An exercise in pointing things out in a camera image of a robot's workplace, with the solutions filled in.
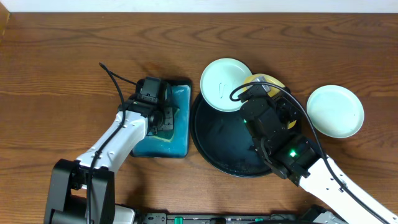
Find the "light green plate with scribble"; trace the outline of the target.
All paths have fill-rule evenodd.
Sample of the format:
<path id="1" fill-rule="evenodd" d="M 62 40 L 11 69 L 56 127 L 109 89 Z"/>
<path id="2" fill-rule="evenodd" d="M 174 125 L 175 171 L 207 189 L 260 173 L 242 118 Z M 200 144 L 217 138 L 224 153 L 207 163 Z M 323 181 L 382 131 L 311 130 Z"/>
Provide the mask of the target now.
<path id="1" fill-rule="evenodd" d="M 221 58 L 211 62 L 203 71 L 200 90 L 205 101 L 214 109 L 222 112 L 238 111 L 240 101 L 231 101 L 229 96 L 238 86 L 250 77 L 250 69 L 233 58 Z"/>

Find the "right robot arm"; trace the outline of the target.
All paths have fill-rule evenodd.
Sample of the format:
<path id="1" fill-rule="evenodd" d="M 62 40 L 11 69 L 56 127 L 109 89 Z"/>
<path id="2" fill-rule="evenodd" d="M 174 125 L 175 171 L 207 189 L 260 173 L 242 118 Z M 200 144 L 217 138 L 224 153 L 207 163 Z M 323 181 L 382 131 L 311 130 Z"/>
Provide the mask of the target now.
<path id="1" fill-rule="evenodd" d="M 308 114 L 291 94 L 242 93 L 239 110 L 263 162 L 281 179 L 316 196 L 348 223 L 397 223 L 397 215 L 355 184 L 322 149 L 288 129 Z"/>

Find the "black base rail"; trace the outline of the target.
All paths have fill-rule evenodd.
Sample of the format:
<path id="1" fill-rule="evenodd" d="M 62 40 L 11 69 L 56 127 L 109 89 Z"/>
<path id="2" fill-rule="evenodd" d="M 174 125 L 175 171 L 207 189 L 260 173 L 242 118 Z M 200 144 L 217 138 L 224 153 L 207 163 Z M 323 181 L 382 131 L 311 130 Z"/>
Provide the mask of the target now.
<path id="1" fill-rule="evenodd" d="M 138 212 L 134 224 L 251 224 L 251 223 L 321 223 L 339 224 L 345 221 L 325 208 L 313 205 L 304 214 L 288 212 L 271 214 L 204 214 Z"/>

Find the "black round tray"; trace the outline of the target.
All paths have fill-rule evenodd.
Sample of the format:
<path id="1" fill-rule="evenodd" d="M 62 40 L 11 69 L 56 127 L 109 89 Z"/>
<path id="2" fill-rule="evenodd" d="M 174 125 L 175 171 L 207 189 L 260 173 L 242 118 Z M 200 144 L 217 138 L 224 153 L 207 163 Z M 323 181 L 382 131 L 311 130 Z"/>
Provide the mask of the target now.
<path id="1" fill-rule="evenodd" d="M 290 90 L 279 87 L 275 95 L 269 95 L 284 95 L 289 100 Z M 264 147 L 254 145 L 239 110 L 229 113 L 218 111 L 205 101 L 202 94 L 197 96 L 191 112 L 190 130 L 199 153 L 215 168 L 230 175 L 259 177 L 275 173 L 286 179 L 292 173 L 287 146 L 299 135 L 298 126 L 292 128 L 291 140 L 269 155 Z"/>

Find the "white water-filled basin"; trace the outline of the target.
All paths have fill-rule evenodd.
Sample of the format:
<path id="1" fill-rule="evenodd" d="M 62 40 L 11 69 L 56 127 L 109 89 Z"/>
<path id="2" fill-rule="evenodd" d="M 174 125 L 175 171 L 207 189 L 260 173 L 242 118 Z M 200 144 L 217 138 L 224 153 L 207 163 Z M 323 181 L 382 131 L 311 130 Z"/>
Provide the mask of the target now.
<path id="1" fill-rule="evenodd" d="M 173 85 L 169 91 L 169 99 L 173 107 L 180 111 L 177 115 L 177 127 L 170 142 L 146 136 L 131 151 L 134 157 L 164 157 L 184 158 L 188 153 L 189 145 L 189 118 L 190 118 L 190 85 Z"/>

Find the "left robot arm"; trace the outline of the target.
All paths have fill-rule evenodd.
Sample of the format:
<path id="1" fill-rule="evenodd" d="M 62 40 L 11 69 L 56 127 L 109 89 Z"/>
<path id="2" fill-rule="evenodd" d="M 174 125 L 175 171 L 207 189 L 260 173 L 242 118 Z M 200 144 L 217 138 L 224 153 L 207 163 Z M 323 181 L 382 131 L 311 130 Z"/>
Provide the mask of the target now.
<path id="1" fill-rule="evenodd" d="M 115 175 L 148 134 L 174 128 L 178 108 L 127 100 L 100 139 L 73 161 L 52 169 L 44 223 L 134 223 L 133 209 L 115 202 Z"/>

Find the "green yellow sponge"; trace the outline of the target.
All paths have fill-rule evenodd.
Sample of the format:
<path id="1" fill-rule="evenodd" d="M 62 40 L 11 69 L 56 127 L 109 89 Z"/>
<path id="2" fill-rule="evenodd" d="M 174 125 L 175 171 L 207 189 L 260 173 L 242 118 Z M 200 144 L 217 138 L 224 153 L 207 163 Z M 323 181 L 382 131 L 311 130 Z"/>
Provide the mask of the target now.
<path id="1" fill-rule="evenodd" d="M 162 119 L 160 124 L 151 127 L 148 132 L 148 136 L 154 139 L 159 139 L 163 141 L 170 142 L 175 134 L 175 129 L 177 127 L 177 115 L 179 109 L 176 107 L 166 107 L 162 111 Z"/>

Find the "light blue plate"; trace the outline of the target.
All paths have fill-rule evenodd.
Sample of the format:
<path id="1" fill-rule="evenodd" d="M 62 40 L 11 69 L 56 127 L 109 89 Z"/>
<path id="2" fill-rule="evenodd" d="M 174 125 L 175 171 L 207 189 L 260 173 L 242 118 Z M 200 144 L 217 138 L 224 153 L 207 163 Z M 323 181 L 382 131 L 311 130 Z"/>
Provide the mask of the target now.
<path id="1" fill-rule="evenodd" d="M 332 138 L 351 137 L 364 123 L 364 108 L 359 98 L 338 85 L 317 88 L 308 98 L 307 114 L 319 132 Z"/>

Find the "black rectangular tray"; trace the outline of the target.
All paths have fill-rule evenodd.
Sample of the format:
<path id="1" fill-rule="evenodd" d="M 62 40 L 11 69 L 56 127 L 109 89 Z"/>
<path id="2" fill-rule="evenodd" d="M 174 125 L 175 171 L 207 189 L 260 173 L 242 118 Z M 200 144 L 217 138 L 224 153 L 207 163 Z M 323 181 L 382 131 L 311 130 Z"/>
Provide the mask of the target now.
<path id="1" fill-rule="evenodd" d="M 187 155 L 191 85 L 190 80 L 153 77 L 137 82 L 127 109 L 148 119 L 148 131 L 133 147 L 132 156 L 183 158 Z"/>

